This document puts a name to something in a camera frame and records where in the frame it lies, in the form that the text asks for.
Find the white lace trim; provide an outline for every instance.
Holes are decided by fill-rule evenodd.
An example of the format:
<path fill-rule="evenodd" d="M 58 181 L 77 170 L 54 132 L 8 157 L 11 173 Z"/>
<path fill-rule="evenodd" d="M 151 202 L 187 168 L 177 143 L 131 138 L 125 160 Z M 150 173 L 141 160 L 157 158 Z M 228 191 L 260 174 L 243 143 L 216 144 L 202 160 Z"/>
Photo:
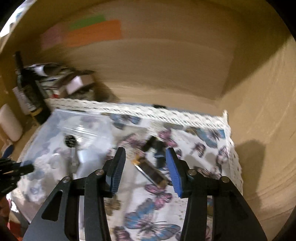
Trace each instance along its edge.
<path fill-rule="evenodd" d="M 94 112 L 106 112 L 114 114 L 126 114 L 138 116 L 145 119 L 151 119 L 155 121 L 168 122 L 183 126 L 201 127 L 201 128 L 213 128 L 223 129 L 226 136 L 227 148 L 230 152 L 229 166 L 231 181 L 236 185 L 238 190 L 242 193 L 242 169 L 239 164 L 238 155 L 234 149 L 234 143 L 231 140 L 231 129 L 228 125 L 227 111 L 223 112 L 223 116 L 209 116 L 192 114 L 189 112 L 179 112 L 176 110 L 158 109 L 151 106 L 141 105 L 129 105 L 129 104 L 114 104 L 103 103 L 95 101 L 85 100 L 72 100 L 72 99 L 49 99 L 47 102 L 53 108 L 62 108 L 68 110 L 82 110 L 82 111 L 94 111 Z M 33 136 L 22 150 L 18 162 L 23 160 L 24 155 L 29 149 L 32 141 L 36 137 L 40 127 L 36 130 Z M 22 194 L 18 189 L 14 190 L 14 196 L 21 198 Z"/>

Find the white container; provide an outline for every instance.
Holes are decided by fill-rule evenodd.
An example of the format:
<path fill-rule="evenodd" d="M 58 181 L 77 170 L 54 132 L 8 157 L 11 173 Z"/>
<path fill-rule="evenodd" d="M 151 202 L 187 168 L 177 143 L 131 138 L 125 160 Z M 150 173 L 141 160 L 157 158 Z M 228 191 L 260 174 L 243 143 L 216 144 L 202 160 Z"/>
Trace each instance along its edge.
<path fill-rule="evenodd" d="M 19 102 L 19 105 L 20 105 L 20 108 L 21 108 L 22 112 L 25 115 L 29 115 L 30 114 L 30 111 L 29 111 L 29 108 L 28 108 L 29 103 L 28 103 L 28 99 L 25 96 L 25 94 L 23 92 L 21 92 L 18 87 L 13 88 L 12 91 L 15 94 L 15 97 L 17 98 L 17 101 Z"/>
<path fill-rule="evenodd" d="M 18 141 L 22 136 L 22 126 L 8 104 L 0 109 L 0 126 L 12 141 Z"/>

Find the orange paper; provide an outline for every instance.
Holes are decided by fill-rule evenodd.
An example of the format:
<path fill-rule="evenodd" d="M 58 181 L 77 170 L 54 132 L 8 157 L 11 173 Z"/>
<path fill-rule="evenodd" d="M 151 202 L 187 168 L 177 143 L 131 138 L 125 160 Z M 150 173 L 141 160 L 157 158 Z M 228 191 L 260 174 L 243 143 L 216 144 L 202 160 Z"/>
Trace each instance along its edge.
<path fill-rule="evenodd" d="M 111 20 L 68 32 L 66 46 L 79 47 L 93 42 L 117 39 L 122 39 L 120 21 Z"/>

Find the sticky note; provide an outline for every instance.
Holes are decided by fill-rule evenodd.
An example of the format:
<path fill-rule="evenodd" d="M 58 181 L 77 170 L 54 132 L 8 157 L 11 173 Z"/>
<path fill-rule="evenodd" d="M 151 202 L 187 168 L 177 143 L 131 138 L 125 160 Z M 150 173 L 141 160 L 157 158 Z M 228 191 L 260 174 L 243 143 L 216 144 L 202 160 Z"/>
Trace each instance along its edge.
<path fill-rule="evenodd" d="M 57 44 L 61 44 L 64 38 L 64 24 L 58 23 L 53 27 L 49 28 L 45 33 L 41 34 L 41 49 L 45 50 L 51 48 Z"/>
<path fill-rule="evenodd" d="M 98 41 L 122 39 L 119 20 L 104 21 L 66 34 L 67 47 L 79 47 Z"/>
<path fill-rule="evenodd" d="M 106 21 L 104 15 L 96 15 L 88 18 L 79 19 L 69 25 L 69 31 L 84 28 L 84 27 L 87 27 L 96 23 L 101 23 L 104 21 Z"/>

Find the blue object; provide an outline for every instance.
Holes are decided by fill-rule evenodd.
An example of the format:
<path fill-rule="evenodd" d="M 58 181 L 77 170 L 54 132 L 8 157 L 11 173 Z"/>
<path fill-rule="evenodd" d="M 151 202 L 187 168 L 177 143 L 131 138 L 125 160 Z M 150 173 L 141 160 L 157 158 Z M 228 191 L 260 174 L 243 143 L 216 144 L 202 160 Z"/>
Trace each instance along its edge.
<path fill-rule="evenodd" d="M 175 193 L 178 194 L 178 197 L 181 197 L 182 192 L 183 192 L 182 179 L 181 179 L 181 176 L 179 175 L 178 168 L 176 166 L 176 162 L 174 161 L 174 159 L 177 159 L 178 161 L 179 161 L 179 159 L 178 159 L 173 148 L 166 149 L 165 158 L 166 158 L 168 170 L 170 172 L 170 177 L 172 179 L 174 191 L 175 191 Z"/>
<path fill-rule="evenodd" d="M 119 147 L 106 174 L 106 183 L 109 185 L 109 191 L 112 194 L 118 191 L 125 162 L 126 151 L 123 147 Z"/>
<path fill-rule="evenodd" d="M 14 149 L 15 147 L 13 145 L 9 145 L 3 152 L 2 158 L 8 158 L 12 154 Z"/>

